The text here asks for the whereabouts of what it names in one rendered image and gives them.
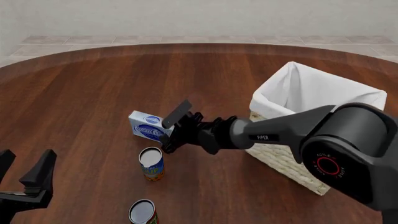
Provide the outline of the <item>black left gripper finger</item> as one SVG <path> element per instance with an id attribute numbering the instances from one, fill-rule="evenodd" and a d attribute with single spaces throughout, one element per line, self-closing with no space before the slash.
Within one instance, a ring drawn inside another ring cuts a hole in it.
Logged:
<path id="1" fill-rule="evenodd" d="M 10 149 L 0 152 L 0 183 L 2 182 L 9 168 L 12 166 L 15 158 L 16 155 Z"/>
<path id="2" fill-rule="evenodd" d="M 53 190 L 53 172 L 57 155 L 52 149 L 47 149 L 38 162 L 19 182 L 25 190 Z"/>

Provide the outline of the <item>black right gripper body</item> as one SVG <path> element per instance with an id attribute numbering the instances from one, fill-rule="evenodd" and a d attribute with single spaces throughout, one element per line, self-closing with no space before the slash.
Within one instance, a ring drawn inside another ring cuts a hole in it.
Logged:
<path id="1" fill-rule="evenodd" d="M 170 136 L 166 134 L 160 137 L 161 149 L 166 154 L 171 154 L 185 144 L 198 145 L 198 132 L 200 130 L 203 115 L 200 112 L 184 115 L 170 113 L 162 122 L 163 127 L 174 127 Z"/>

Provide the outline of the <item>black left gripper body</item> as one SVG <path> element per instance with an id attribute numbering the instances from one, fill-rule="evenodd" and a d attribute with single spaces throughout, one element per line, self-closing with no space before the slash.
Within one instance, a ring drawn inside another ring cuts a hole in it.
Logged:
<path id="1" fill-rule="evenodd" d="M 41 190 L 37 194 L 24 192 L 0 192 L 0 224 L 11 224 L 18 212 L 47 208 L 52 192 Z"/>

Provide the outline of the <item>blue white cream cheese box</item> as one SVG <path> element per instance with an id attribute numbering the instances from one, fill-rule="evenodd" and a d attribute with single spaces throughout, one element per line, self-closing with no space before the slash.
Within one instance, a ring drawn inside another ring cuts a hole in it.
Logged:
<path id="1" fill-rule="evenodd" d="M 153 141 L 159 142 L 161 136 L 170 136 L 174 130 L 173 126 L 171 128 L 164 128 L 162 126 L 163 119 L 161 117 L 140 111 L 133 111 L 128 118 L 135 136 L 151 139 Z"/>

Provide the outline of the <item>woven basket with white liner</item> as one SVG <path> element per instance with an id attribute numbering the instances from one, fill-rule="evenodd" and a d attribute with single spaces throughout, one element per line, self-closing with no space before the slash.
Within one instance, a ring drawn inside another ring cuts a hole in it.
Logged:
<path id="1" fill-rule="evenodd" d="M 249 119 L 273 119 L 327 105 L 359 102 L 383 110 L 387 93 L 296 62 L 286 63 L 252 95 Z M 248 154 L 315 194 L 325 195 L 330 187 L 297 164 L 289 147 L 255 144 Z"/>

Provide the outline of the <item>soup can with blue label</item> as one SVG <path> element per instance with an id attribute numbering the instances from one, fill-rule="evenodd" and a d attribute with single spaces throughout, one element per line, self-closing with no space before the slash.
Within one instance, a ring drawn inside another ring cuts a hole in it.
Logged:
<path id="1" fill-rule="evenodd" d="M 160 149 L 157 147 L 147 147 L 140 152 L 138 159 L 144 177 L 147 180 L 154 182 L 164 177 L 165 166 L 163 154 Z"/>

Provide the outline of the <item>can with red label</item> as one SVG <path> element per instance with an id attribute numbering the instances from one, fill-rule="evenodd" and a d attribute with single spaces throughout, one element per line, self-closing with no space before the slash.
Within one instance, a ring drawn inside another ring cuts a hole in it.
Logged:
<path id="1" fill-rule="evenodd" d="M 133 203 L 128 215 L 132 224 L 159 224 L 155 204 L 149 199 L 140 199 Z"/>

